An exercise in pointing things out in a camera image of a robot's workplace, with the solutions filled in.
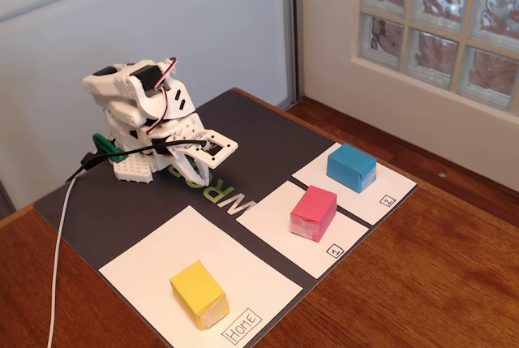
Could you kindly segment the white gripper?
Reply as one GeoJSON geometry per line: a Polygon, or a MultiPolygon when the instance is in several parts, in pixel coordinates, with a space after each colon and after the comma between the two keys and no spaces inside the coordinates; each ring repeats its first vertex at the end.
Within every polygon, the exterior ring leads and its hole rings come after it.
{"type": "Polygon", "coordinates": [[[205,129],[197,113],[182,118],[155,121],[148,129],[148,154],[171,154],[170,164],[189,182],[208,185],[209,167],[186,156],[190,150],[205,151],[205,129]]]}

